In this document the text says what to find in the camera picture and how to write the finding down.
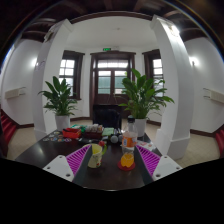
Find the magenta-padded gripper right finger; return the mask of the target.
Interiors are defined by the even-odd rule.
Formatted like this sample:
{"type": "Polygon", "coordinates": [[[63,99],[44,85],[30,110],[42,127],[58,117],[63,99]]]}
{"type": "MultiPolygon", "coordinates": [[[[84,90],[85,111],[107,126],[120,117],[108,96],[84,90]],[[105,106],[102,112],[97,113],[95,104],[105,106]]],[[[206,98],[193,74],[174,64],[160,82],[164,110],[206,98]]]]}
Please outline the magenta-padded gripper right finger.
{"type": "Polygon", "coordinates": [[[169,156],[159,156],[139,145],[135,146],[134,155],[145,185],[182,169],[169,156]]]}

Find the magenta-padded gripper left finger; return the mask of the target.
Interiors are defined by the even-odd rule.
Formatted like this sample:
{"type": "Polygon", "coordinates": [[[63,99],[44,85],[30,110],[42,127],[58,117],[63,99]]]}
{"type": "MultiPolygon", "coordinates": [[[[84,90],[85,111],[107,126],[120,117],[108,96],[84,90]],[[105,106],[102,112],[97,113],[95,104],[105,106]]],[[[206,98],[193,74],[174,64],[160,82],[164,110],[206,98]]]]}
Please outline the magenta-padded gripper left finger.
{"type": "Polygon", "coordinates": [[[81,186],[91,156],[92,146],[88,144],[68,156],[57,156],[44,167],[44,170],[81,186]]]}

